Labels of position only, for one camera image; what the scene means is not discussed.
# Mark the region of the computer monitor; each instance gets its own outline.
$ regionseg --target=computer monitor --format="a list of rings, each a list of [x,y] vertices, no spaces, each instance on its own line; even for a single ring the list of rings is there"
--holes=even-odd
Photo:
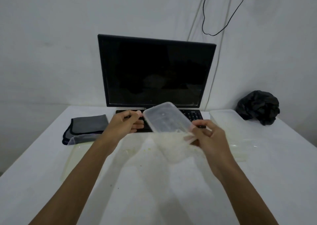
[[[98,35],[108,107],[199,108],[216,45]]]

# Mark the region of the black keyboard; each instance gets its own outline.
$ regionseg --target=black keyboard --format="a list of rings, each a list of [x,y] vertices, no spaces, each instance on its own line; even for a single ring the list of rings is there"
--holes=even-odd
[[[122,112],[125,110],[116,110],[116,113]],[[190,121],[194,120],[202,120],[203,117],[201,116],[201,113],[199,110],[180,110]],[[152,129],[149,127],[148,123],[143,117],[140,117],[139,120],[144,121],[144,128],[143,129],[138,129],[137,132],[153,132]]]

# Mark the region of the person's left hand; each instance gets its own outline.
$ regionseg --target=person's left hand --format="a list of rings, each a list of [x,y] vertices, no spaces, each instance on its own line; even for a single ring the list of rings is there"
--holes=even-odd
[[[98,138],[99,141],[107,143],[111,146],[110,153],[114,151],[118,142],[129,133],[134,133],[137,129],[144,128],[144,121],[139,120],[142,116],[141,111],[126,110],[115,114],[102,135]]]

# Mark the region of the person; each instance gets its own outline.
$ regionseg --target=person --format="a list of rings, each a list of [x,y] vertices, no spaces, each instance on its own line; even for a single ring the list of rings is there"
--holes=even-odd
[[[37,224],[76,224],[106,158],[119,141],[144,127],[140,111],[115,114],[102,135],[93,143],[61,187],[31,221]],[[235,162],[224,130],[210,120],[192,122],[192,133],[208,164],[232,204],[240,224],[278,224],[246,175]],[[196,126],[207,126],[200,129]]]

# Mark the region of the black plastic bag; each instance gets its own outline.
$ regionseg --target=black plastic bag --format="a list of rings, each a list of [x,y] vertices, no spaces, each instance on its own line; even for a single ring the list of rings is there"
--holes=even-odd
[[[278,99],[269,92],[252,91],[242,98],[236,112],[244,119],[258,119],[262,125],[271,125],[280,113]]]

